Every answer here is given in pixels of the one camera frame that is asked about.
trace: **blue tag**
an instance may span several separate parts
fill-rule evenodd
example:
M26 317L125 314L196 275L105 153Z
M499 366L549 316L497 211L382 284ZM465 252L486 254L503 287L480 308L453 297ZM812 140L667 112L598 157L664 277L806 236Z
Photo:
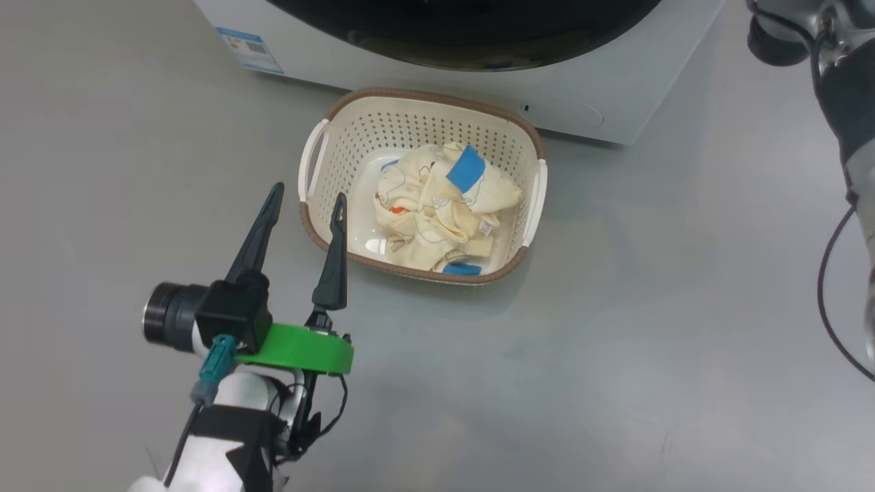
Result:
M389 167L389 166L391 166L391 165L396 165L396 164L398 164L398 159L395 159L395 160L393 160L392 162L390 162L390 163L388 163L388 164L384 164L383 167L380 168L380 172L386 171L386 168L387 168L387 167Z
M448 264L444 267L444 273L450 275L479 275L483 269L475 264Z
M477 151L471 145L468 145L458 157L456 165L446 174L446 178L456 185L460 192L465 193L483 176L486 168L487 162L477 155Z

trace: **white plastic basket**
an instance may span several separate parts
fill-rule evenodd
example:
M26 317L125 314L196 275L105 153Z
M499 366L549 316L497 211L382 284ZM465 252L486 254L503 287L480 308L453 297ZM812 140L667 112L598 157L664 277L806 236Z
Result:
M381 253L385 234L373 204L383 165L425 144L460 142L497 165L523 191L500 213L493 253L482 272L466 277L392 264ZM352 92L316 125L301 155L297 179L301 221L323 249L338 193L347 197L347 254L353 261L406 277L478 285L506 276L535 237L547 191L547 163L535 129L518 115L445 95L387 88Z

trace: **sticker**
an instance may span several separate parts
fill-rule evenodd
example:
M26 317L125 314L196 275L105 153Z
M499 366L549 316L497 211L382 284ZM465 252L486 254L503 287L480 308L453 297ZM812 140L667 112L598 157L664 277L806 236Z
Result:
M225 39L225 43L231 48L231 53L244 67L270 74L285 75L260 36L232 31L224 27L217 27L216 31Z
M480 232L482 232L483 235L489 235L489 233L492 232L492 224L487 221L480 221Z

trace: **cream-colored fabric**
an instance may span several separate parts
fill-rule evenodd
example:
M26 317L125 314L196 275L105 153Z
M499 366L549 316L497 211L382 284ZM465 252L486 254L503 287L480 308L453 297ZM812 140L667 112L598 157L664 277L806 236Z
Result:
M425 145L383 168L374 209L387 233L386 255L394 264L442 271L447 264L492 253L493 238L483 233L481 223L499 227L496 212L515 205L519 189L503 186L502 180L513 183L486 163L484 177L474 186L476 199L469 200L482 210L475 213L446 178L464 149L457 143Z

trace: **gray floor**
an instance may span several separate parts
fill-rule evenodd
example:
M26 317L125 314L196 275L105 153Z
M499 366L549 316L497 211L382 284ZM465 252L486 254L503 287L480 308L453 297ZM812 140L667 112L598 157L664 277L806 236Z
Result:
M727 5L634 147L548 141L511 278L350 268L350 403L289 490L871 487L875 386L815 306L837 145L748 19ZM222 274L338 94L240 69L186 0L7 1L0 66L3 489L124 490L146 447L166 466L199 366L142 340L147 293ZM265 270L300 322L323 254L293 194ZM828 308L862 355L855 222L836 253Z

